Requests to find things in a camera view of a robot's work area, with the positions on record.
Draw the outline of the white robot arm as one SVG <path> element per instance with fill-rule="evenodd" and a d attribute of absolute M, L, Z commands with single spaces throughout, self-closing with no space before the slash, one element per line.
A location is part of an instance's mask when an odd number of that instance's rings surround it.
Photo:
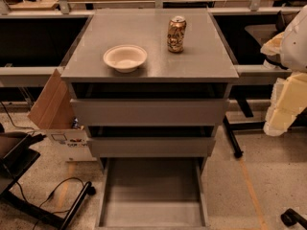
<path fill-rule="evenodd" d="M 267 56 L 280 55 L 281 64 L 292 71 L 288 78 L 278 79 L 274 84 L 263 127 L 267 135 L 279 136 L 307 108 L 307 6 L 283 33 L 266 42 L 260 52 Z"/>

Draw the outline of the white gripper body with foam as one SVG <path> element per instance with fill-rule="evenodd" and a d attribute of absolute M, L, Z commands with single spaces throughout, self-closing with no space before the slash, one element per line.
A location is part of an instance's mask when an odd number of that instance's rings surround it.
<path fill-rule="evenodd" d="M 271 105 L 263 127 L 264 132 L 269 136 L 280 136 L 306 108 L 307 74 L 292 73 L 285 80 L 278 78 L 273 85 Z"/>

